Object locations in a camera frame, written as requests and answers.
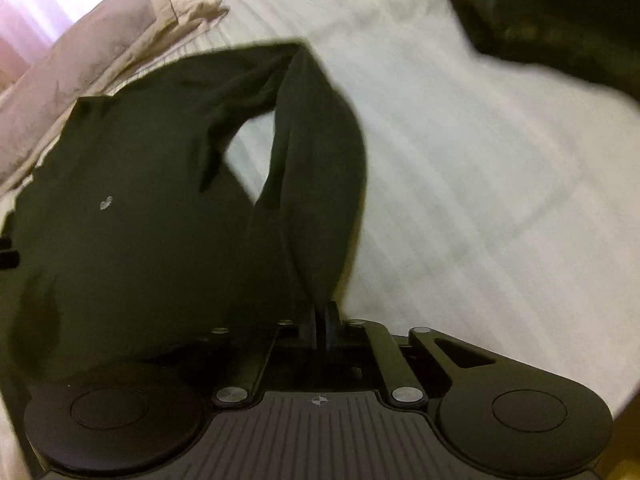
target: beige cloth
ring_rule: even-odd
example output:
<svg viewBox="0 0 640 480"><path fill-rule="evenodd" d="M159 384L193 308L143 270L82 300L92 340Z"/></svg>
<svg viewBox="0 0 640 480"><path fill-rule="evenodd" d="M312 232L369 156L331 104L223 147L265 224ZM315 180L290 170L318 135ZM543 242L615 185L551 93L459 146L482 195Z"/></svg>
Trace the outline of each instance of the beige cloth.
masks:
<svg viewBox="0 0 640 480"><path fill-rule="evenodd" d="M0 103L0 194L29 173L78 97L103 93L225 10L220 0L104 0L80 19Z"/></svg>

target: black garment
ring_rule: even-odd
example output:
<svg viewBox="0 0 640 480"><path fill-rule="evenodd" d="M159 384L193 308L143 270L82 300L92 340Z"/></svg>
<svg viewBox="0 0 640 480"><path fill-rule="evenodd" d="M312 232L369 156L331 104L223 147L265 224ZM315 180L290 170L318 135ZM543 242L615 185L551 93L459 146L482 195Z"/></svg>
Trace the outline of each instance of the black garment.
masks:
<svg viewBox="0 0 640 480"><path fill-rule="evenodd" d="M253 206L221 153L275 107ZM321 308L364 184L356 119L309 51L252 46L180 60L78 101L20 195L0 272L2 360L58 378L182 336Z"/></svg>
<svg viewBox="0 0 640 480"><path fill-rule="evenodd" d="M640 102L640 0L451 0L474 48L617 88Z"/></svg>

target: bed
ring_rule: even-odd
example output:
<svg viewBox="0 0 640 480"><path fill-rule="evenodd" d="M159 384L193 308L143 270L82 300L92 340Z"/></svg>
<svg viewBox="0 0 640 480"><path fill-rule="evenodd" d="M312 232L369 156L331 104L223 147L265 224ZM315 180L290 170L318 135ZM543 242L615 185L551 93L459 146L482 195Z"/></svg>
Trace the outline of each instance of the bed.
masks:
<svg viewBox="0 0 640 480"><path fill-rule="evenodd" d="M619 412L640 380L638 104L479 57L447 0L224 1L215 27L109 93L197 52L307 38L366 136L343 317L401 335L431 326L579 381ZM254 197L272 136L267 115L227 153ZM18 478L3 424L5 476Z"/></svg>

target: white bed sheet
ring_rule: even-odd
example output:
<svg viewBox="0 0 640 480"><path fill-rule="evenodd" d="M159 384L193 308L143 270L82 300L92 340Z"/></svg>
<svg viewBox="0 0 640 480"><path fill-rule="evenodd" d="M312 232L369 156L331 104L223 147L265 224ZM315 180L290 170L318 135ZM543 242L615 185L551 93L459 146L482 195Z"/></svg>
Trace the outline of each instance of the white bed sheet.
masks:
<svg viewBox="0 0 640 480"><path fill-rule="evenodd" d="M217 27L132 80L211 48L309 39L367 144L344 315L434 327L580 381L618 412L640 380L638 104L476 56L446 0L225 1ZM259 118L228 152L254 196L272 137ZM6 426L0 438L9 469Z"/></svg>

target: beige pillow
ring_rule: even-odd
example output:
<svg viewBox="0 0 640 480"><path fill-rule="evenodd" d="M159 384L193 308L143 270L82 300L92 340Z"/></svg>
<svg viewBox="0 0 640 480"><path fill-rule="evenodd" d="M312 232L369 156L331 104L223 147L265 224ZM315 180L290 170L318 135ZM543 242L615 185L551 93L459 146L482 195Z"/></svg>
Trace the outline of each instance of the beige pillow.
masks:
<svg viewBox="0 0 640 480"><path fill-rule="evenodd" d="M76 99L104 92L226 9L220 0L104 0L0 102L0 194L29 173Z"/></svg>

